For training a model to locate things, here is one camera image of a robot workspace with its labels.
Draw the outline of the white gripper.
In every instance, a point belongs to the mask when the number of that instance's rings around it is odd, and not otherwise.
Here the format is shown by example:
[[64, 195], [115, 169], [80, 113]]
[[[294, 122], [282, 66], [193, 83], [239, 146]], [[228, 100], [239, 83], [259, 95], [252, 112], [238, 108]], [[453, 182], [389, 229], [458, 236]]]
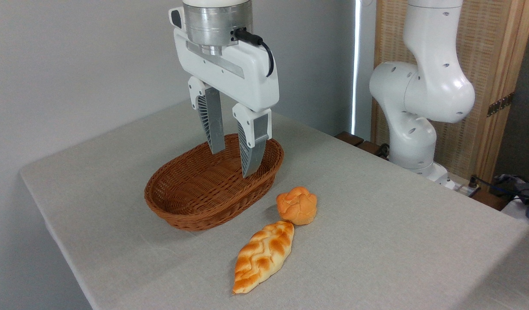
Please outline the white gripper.
[[249, 177], [272, 138], [270, 107], [280, 98], [277, 71], [270, 73], [271, 54], [236, 38], [238, 29], [252, 32], [252, 7], [179, 6], [169, 10], [169, 20], [180, 65], [193, 76], [188, 80], [191, 105], [211, 153], [225, 149], [220, 92], [239, 102], [233, 116], [243, 177]]

